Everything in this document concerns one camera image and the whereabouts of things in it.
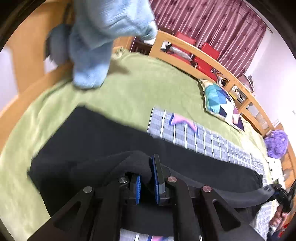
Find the person's right hand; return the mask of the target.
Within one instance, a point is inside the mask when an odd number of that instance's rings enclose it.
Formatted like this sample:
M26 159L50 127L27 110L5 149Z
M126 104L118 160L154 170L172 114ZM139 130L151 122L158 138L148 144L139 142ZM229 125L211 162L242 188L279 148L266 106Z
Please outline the person's right hand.
M288 213L283 212L282 209L283 209L283 206L279 205L277 207L277 210L276 210L274 216L272 217L272 219L269 222L270 226L275 226L277 228L276 230L281 229L287 219Z

